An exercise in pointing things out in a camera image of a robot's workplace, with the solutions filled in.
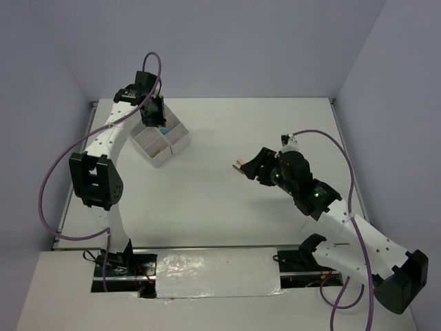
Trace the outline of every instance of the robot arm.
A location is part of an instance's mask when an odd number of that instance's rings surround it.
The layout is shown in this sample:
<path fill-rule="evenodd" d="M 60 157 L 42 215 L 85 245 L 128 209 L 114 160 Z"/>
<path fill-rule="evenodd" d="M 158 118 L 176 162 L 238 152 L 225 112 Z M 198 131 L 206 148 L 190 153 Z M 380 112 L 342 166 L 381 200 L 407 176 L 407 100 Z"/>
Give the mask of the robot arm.
<path fill-rule="evenodd" d="M 426 285 L 427 257 L 386 238 L 359 215 L 349 215 L 347 202 L 330 185 L 313 178 L 309 163 L 299 152 L 292 135 L 282 136 L 278 152 L 263 148 L 240 171 L 260 184 L 282 188 L 293 197 L 297 208 L 322 225 L 323 234 L 333 232 L 349 245 L 333 245 L 319 234 L 311 235 L 299 250 L 312 263 L 339 270 L 363 284 L 368 283 L 365 260 L 351 221 L 353 217 L 367 247 L 373 274 L 374 294 L 386 308 L 401 314 Z"/>
<path fill-rule="evenodd" d="M 73 153 L 69 158 L 70 172 L 75 195 L 89 207 L 94 220 L 102 228 L 110 228 L 110 263 L 125 266 L 132 253 L 130 239 L 124 231 L 118 202 L 123 194 L 123 181 L 116 171 L 116 162 L 124 143 L 140 120 L 146 126 L 165 123 L 163 98 L 159 91 L 140 112 L 113 125 L 126 117 L 144 101 L 154 87 L 156 76 L 137 72 L 135 84 L 121 89 L 115 95 L 110 116 L 105 122 L 109 128 L 96 136 L 83 153 Z"/>

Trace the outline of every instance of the white wall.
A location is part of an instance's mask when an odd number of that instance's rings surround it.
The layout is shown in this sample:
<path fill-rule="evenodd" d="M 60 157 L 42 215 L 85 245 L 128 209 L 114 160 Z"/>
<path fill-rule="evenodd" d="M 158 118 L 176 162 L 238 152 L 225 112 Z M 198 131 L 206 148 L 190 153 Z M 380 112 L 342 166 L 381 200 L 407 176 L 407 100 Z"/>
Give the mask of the white wall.
<path fill-rule="evenodd" d="M 384 4 L 31 2 L 94 100 L 133 82 L 150 50 L 163 58 L 168 97 L 335 97 Z"/>
<path fill-rule="evenodd" d="M 441 328 L 440 15 L 439 0 L 388 0 L 336 104 L 371 220 L 429 256 L 421 331 Z"/>
<path fill-rule="evenodd" d="M 26 0 L 1 0 L 0 329 L 15 330 L 40 250 L 38 189 L 55 157 L 85 130 L 89 104 Z M 58 225 L 67 162 L 50 182 L 45 209 Z"/>

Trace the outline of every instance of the black bracket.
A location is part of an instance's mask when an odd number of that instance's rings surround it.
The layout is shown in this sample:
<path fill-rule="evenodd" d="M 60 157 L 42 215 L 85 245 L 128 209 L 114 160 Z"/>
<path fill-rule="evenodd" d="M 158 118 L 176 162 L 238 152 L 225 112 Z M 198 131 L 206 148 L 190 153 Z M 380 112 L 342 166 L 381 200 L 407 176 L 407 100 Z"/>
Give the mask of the black bracket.
<path fill-rule="evenodd" d="M 322 241 L 326 241 L 326 238 L 312 234 L 302 242 L 298 250 L 279 250 L 273 260 L 279 263 L 280 272 L 330 271 L 330 268 L 318 265 L 312 255 Z"/>
<path fill-rule="evenodd" d="M 104 262 L 104 256 L 105 256 L 105 250 L 100 251 L 100 255 L 97 257 L 97 263 L 99 265 L 103 265 Z M 129 243 L 127 244 L 126 248 L 124 249 L 124 252 L 118 252 L 118 253 L 108 253 L 107 256 L 107 264 L 111 265 L 112 267 L 120 267 L 125 269 L 132 269 L 133 268 L 133 247 L 132 247 L 132 241 L 129 240 Z"/>
<path fill-rule="evenodd" d="M 289 143 L 289 134 L 282 134 L 280 140 L 282 141 L 282 146 L 286 146 Z"/>
<path fill-rule="evenodd" d="M 135 84 L 121 88 L 113 102 L 128 102 L 132 106 L 140 105 L 154 87 L 156 76 L 149 72 L 136 72 Z M 145 126 L 158 127 L 165 125 L 163 97 L 155 96 L 141 108 L 141 119 Z"/>
<path fill-rule="evenodd" d="M 108 211 L 121 199 L 123 181 L 107 155 L 98 158 L 72 153 L 69 167 L 75 195 L 87 207 L 96 205 Z"/>
<path fill-rule="evenodd" d="M 283 143 L 287 137 L 282 136 Z M 303 214 L 316 221 L 323 212 L 329 211 L 331 203 L 342 199 L 330 185 L 313 178 L 309 162 L 300 152 L 279 152 L 279 157 L 275 156 L 275 151 L 264 147 L 254 159 L 243 164 L 240 171 L 248 179 L 257 177 L 261 185 L 277 185 L 291 195 Z"/>
<path fill-rule="evenodd" d="M 427 256 L 420 250 L 406 255 L 407 261 L 401 268 L 393 267 L 388 279 L 373 276 L 375 298 L 395 314 L 402 314 L 427 282 Z"/>

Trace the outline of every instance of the white tabletop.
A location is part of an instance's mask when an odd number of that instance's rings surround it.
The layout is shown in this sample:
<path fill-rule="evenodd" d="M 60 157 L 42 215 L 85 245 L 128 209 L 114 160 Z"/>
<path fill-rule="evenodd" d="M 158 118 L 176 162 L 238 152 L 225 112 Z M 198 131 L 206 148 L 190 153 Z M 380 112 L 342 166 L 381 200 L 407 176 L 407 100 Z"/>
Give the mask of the white tabletop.
<path fill-rule="evenodd" d="M 81 252 L 43 252 L 21 313 L 18 331 L 329 330 L 331 308 L 317 288 L 291 289 L 270 297 L 138 299 L 130 293 L 90 293 L 94 265 Z M 340 288 L 326 288 L 334 300 Z M 359 293 L 350 287 L 342 304 Z M 335 330 L 364 330 L 367 295 L 339 312 Z M 416 331 L 410 310 L 395 315 L 375 304 L 372 331 Z"/>
<path fill-rule="evenodd" d="M 188 128 L 192 143 L 159 169 L 127 142 L 117 169 L 124 182 L 121 216 L 135 248 L 226 245 L 293 245 L 323 233 L 279 188 L 249 181 L 232 164 L 265 146 L 281 147 L 282 134 L 319 129 L 341 141 L 328 99 L 166 99 Z M 92 128 L 107 119 L 112 101 L 101 100 Z M 332 142 L 318 134 L 298 138 L 314 176 L 347 198 L 349 171 Z M 361 214 L 359 199 L 354 209 Z M 100 230 L 72 196 L 63 234 Z M 328 239 L 341 240 L 323 233 Z M 105 237 L 59 242 L 59 248 L 97 248 Z"/>

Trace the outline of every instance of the purple cable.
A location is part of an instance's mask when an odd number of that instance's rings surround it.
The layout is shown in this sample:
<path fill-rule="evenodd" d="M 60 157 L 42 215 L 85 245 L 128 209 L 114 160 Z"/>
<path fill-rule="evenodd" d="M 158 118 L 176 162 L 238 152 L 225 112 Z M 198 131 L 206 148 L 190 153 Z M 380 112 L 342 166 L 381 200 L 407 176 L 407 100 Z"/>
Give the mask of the purple cable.
<path fill-rule="evenodd" d="M 124 117 L 121 117 L 120 119 L 117 119 L 115 122 L 111 123 L 110 125 L 107 126 L 101 126 L 100 128 L 97 128 L 96 130 L 93 130 L 91 132 L 89 132 L 87 135 L 85 135 L 83 138 L 79 139 L 77 142 L 73 143 L 72 145 L 70 145 L 64 152 L 62 152 L 60 154 L 59 157 L 57 157 L 57 159 L 55 160 L 55 162 L 50 166 L 48 173 L 44 176 L 43 179 L 43 183 L 41 183 L 41 187 L 40 187 L 40 192 L 39 192 L 39 216 L 40 216 L 40 221 L 43 224 L 43 226 L 45 227 L 45 229 L 51 233 L 52 235 L 54 235 L 57 238 L 60 239 L 64 239 L 64 240 L 69 240 L 69 241 L 83 241 L 83 240 L 88 240 L 88 239 L 92 239 L 92 238 L 96 238 L 98 236 L 101 236 L 104 233 L 108 234 L 107 237 L 107 250 L 105 253 L 105 261 L 104 263 L 107 263 L 107 256 L 108 256 L 108 251 L 109 251 L 109 246 L 110 246 L 110 228 L 106 228 L 102 231 L 99 231 L 95 234 L 91 234 L 89 236 L 84 236 L 84 237 L 69 237 L 69 236 L 65 236 L 61 233 L 58 233 L 54 228 L 52 228 L 49 223 L 46 221 L 46 218 L 44 217 L 44 213 L 43 213 L 43 194 L 44 194 L 44 190 L 46 187 L 46 184 L 48 183 L 49 177 L 50 175 L 54 172 L 55 167 L 60 163 L 60 161 L 62 160 L 62 158 L 68 153 L 70 152 L 75 146 L 79 145 L 80 143 L 82 143 L 83 141 L 85 141 L 87 138 L 93 136 L 94 134 L 97 134 L 98 132 L 107 130 L 108 128 L 110 128 L 111 126 L 115 126 L 116 124 L 121 123 L 122 121 L 125 121 L 126 119 L 128 119 L 129 117 L 133 116 L 135 113 L 137 113 L 147 102 L 148 100 L 152 97 L 156 86 L 158 85 L 159 80 L 161 79 L 161 68 L 162 68 L 162 63 L 161 63 L 161 58 L 159 57 L 159 55 L 155 52 L 149 52 L 147 53 L 147 55 L 145 55 L 144 58 L 144 62 L 143 62 L 143 71 L 145 71 L 145 63 L 147 62 L 147 59 L 151 56 L 155 56 L 158 60 L 158 74 L 156 76 L 156 81 L 154 82 L 153 88 L 150 90 L 149 94 L 146 96 L 146 98 L 143 100 L 143 102 L 141 102 L 139 104 L 139 106 L 137 106 L 135 109 L 133 109 L 133 111 L 131 111 L 129 114 L 125 115 Z M 103 280 L 104 280 L 104 289 L 107 291 L 107 287 L 105 286 L 105 268 L 103 268 Z"/>
<path fill-rule="evenodd" d="M 332 278 L 336 278 L 338 277 L 338 275 L 334 274 L 332 276 L 327 277 L 324 281 L 322 281 L 322 283 L 320 284 L 320 296 L 322 297 L 322 299 L 331 307 L 334 306 L 335 303 L 330 302 L 326 297 L 325 297 L 325 293 L 323 293 L 323 287 L 325 286 L 325 284 L 328 282 L 328 280 L 332 279 Z M 363 298 L 363 293 L 365 292 L 365 286 L 362 284 L 361 285 L 361 290 L 360 290 L 360 294 L 358 295 L 358 298 L 351 303 L 350 305 L 339 305 L 337 307 L 337 309 L 350 309 L 352 307 L 355 307 L 356 305 L 358 305 L 358 303 L 360 302 L 361 298 Z"/>
<path fill-rule="evenodd" d="M 293 136 L 303 134 L 303 133 L 318 133 L 318 134 L 321 134 L 321 135 L 327 137 L 338 147 L 338 149 L 342 152 L 343 156 L 345 157 L 345 160 L 346 160 L 347 165 L 349 167 L 349 174 L 351 175 L 351 185 L 349 186 L 349 196 L 347 199 L 347 209 L 348 209 L 348 212 L 350 215 L 352 213 L 352 194 L 353 194 L 353 189 L 355 187 L 355 175 L 353 173 L 352 164 L 351 164 L 351 161 L 349 160 L 349 157 L 347 156 L 347 153 L 345 152 L 343 147 L 338 143 L 338 141 L 336 141 L 330 134 L 327 134 L 326 132 L 323 132 L 320 130 L 302 130 L 302 131 L 298 131 L 298 132 L 293 133 Z M 367 280 L 368 280 L 368 288 L 369 288 L 369 313 L 368 313 L 368 318 L 367 318 L 367 323 L 366 323 L 366 331 L 370 331 L 370 329 L 372 328 L 372 322 L 373 322 L 372 269 L 371 269 L 371 264 L 369 262 L 369 255 L 367 254 L 366 245 L 365 245 L 365 242 L 363 241 L 363 237 L 361 235 L 360 229 L 358 228 L 357 222 L 355 221 L 355 219 L 353 219 L 353 217 L 351 217 L 351 222 L 352 222 L 354 230 L 356 231 L 358 240 L 360 241 L 361 250 L 363 252 L 363 257 L 365 258 L 365 263 L 366 263 Z M 345 293 L 345 290 L 347 288 L 349 280 L 350 280 L 350 277 L 347 277 L 347 280 L 345 281 L 345 284 L 343 285 L 342 290 L 340 291 L 340 293 L 337 296 L 336 302 L 333 304 L 332 313 L 331 313 L 331 321 L 330 321 L 331 331 L 334 331 L 334 318 L 336 315 L 336 311 L 338 309 L 338 304 L 340 303 L 340 300 L 343 297 L 343 294 Z"/>

